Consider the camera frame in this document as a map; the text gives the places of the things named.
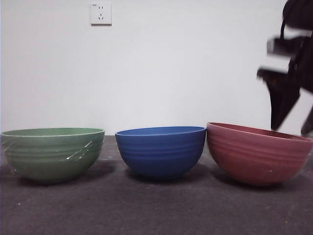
dark tabletop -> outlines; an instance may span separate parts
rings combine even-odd
[[[111,136],[67,183],[38,185],[1,164],[1,235],[313,235],[312,158],[267,188],[230,179],[206,146],[182,178],[149,181],[127,168]]]

green bowl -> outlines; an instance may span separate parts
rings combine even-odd
[[[25,129],[2,133],[1,144],[18,174],[53,184],[83,174],[97,160],[103,138],[101,129]]]

wall socket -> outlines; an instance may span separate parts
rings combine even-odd
[[[112,25],[112,4],[98,2],[90,5],[91,25]]]

bowl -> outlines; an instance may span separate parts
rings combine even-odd
[[[152,127],[115,134],[126,165],[155,180],[178,178],[199,160],[206,128],[195,126]]]
[[[2,133],[1,144],[18,174],[50,184],[83,174],[98,158],[103,138],[101,129],[24,129]]]
[[[245,126],[208,123],[207,144],[214,161],[232,178],[267,186],[297,174],[313,141]]]

red bowl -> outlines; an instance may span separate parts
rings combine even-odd
[[[282,182],[306,163],[313,141],[256,128],[208,122],[207,144],[217,163],[234,179],[257,186]]]

